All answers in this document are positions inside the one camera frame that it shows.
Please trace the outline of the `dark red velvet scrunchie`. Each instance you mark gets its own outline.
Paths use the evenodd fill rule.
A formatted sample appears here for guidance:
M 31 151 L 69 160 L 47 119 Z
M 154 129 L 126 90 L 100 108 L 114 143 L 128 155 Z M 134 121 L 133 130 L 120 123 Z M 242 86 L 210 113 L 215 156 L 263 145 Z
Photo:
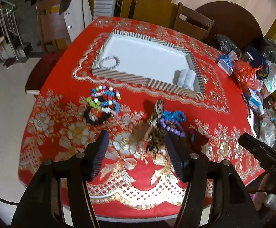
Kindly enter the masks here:
M 194 147 L 204 146 L 209 141 L 209 138 L 207 136 L 201 134 L 199 131 L 193 128 L 188 129 L 187 139 L 189 144 Z

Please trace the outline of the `leopard print scrunchie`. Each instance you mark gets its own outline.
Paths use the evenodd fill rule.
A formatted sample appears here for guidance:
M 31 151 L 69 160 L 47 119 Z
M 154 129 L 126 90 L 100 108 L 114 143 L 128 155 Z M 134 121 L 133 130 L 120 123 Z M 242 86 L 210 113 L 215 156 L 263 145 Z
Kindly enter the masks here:
M 162 99 L 158 99 L 155 102 L 150 118 L 147 120 L 149 127 L 144 136 L 144 140 L 147 141 L 147 153 L 159 153 L 165 147 L 165 132 L 160 125 L 160 119 L 163 117 L 163 112 L 164 101 Z

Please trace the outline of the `black scrunchie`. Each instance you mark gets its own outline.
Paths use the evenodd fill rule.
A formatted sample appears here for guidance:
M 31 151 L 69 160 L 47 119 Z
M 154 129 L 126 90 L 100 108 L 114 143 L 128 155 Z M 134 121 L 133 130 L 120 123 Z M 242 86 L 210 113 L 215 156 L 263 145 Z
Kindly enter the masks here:
M 111 113 L 108 112 L 100 112 L 100 115 L 95 115 L 92 111 L 95 108 L 92 106 L 88 106 L 86 110 L 83 113 L 83 118 L 85 119 L 85 122 L 92 126 L 102 125 L 104 124 L 110 117 Z

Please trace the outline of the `red floral tablecloth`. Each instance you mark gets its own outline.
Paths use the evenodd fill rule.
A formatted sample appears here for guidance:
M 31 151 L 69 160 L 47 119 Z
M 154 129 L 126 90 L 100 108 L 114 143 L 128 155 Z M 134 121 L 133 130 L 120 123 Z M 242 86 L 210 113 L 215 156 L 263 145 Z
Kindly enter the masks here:
M 94 77 L 91 65 L 95 55 L 115 29 L 145 34 L 191 51 L 205 89 L 203 100 Z M 217 66 L 219 55 L 219 50 L 162 26 L 120 17 L 95 20 L 64 52 L 35 101 L 21 145 L 20 181 L 28 185 L 45 159 L 67 160 L 94 142 L 101 130 L 107 130 L 108 153 L 100 174 L 87 185 L 95 213 L 122 219 L 176 215 L 186 184 L 175 176 L 166 151 L 147 152 L 144 139 L 154 103 L 161 99 L 167 110 L 185 114 L 184 130 L 195 129 L 208 138 L 201 147 L 207 159 L 229 160 L 241 180 L 249 184 L 263 169 L 238 143 L 240 135 L 250 132 L 248 107 L 241 90 Z M 120 110 L 94 127 L 85 123 L 83 113 L 91 90 L 101 84 L 121 93 Z

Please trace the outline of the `white fluffy scrunchie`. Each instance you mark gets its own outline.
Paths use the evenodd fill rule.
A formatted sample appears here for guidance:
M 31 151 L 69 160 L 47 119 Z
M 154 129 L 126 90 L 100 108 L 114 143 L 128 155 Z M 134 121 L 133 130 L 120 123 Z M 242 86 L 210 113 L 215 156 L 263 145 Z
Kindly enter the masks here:
M 177 80 L 177 86 L 193 91 L 195 78 L 196 73 L 193 70 L 182 69 Z

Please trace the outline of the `red plastic bag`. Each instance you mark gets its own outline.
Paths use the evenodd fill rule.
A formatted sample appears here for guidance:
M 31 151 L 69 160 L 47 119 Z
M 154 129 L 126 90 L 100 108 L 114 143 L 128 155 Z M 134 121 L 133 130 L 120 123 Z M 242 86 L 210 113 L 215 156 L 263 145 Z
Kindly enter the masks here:
M 248 62 L 237 60 L 232 63 L 232 68 L 232 78 L 241 90 L 248 88 L 257 90 L 259 86 L 257 71 L 262 68 L 261 65 L 253 68 Z

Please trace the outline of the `blue tissue pack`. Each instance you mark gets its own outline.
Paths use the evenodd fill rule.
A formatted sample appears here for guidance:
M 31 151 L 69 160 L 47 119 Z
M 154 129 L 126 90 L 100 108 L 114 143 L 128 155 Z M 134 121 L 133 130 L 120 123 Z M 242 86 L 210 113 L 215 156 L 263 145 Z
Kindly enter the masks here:
M 228 55 L 220 55 L 218 57 L 217 64 L 228 76 L 230 76 L 233 73 L 232 62 Z

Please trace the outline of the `striped white tray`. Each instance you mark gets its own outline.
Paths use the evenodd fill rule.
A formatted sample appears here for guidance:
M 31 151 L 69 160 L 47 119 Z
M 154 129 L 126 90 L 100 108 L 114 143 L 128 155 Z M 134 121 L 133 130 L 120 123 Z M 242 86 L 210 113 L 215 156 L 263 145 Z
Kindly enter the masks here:
M 194 90 L 177 86 L 182 69 L 196 73 Z M 96 54 L 92 74 L 184 98 L 203 100 L 205 87 L 193 53 L 155 37 L 113 30 Z

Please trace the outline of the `black plastic bag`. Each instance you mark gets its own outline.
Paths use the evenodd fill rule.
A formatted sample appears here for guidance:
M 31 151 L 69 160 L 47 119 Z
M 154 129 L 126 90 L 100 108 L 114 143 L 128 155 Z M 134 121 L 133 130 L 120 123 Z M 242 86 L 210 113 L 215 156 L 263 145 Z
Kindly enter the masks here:
M 212 40 L 212 47 L 226 55 L 234 51 L 238 58 L 241 56 L 240 49 L 225 35 L 215 35 Z

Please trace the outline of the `wooden chair behind table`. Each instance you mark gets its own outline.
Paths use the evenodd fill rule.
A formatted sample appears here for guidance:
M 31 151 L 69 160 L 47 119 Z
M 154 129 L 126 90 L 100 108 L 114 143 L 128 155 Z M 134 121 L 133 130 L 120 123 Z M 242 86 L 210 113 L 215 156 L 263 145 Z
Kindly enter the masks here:
M 214 22 L 179 2 L 173 30 L 202 41 L 208 36 Z

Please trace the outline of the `wooden chair with jacket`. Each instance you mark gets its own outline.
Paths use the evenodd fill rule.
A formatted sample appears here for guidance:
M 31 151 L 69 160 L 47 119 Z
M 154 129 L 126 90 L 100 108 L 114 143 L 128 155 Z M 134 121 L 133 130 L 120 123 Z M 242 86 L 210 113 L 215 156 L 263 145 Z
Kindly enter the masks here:
M 69 34 L 64 17 L 59 14 L 61 1 L 43 0 L 36 4 L 40 45 L 43 52 L 58 51 L 68 47 Z

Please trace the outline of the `dark round tabletop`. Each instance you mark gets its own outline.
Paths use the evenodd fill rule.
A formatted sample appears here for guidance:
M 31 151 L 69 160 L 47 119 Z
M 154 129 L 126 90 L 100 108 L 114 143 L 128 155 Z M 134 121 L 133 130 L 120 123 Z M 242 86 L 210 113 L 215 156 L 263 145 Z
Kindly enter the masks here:
M 254 16 L 244 7 L 227 1 L 204 4 L 196 9 L 200 14 L 214 20 L 214 24 L 203 42 L 211 45 L 215 35 L 228 37 L 239 49 L 252 40 L 262 38 L 263 33 Z

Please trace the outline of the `white jacket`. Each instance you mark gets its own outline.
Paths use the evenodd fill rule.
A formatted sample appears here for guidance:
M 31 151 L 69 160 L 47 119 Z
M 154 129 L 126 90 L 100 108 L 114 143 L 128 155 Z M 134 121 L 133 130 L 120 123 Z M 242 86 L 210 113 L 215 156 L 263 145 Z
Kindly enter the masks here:
M 71 42 L 93 21 L 88 0 L 61 0 L 59 14 L 64 17 Z

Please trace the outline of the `metal stair railing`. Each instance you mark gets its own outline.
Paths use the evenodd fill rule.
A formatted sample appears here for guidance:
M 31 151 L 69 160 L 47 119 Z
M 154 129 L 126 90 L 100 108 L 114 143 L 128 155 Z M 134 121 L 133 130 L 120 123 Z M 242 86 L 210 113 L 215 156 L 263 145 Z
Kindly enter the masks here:
M 11 3 L 8 0 L 0 0 L 0 29 L 3 36 L 7 39 L 7 43 L 10 45 L 14 58 L 19 60 L 19 54 L 17 48 L 23 46 L 23 41 L 19 33 L 17 21 L 15 17 L 15 10 L 17 5 Z

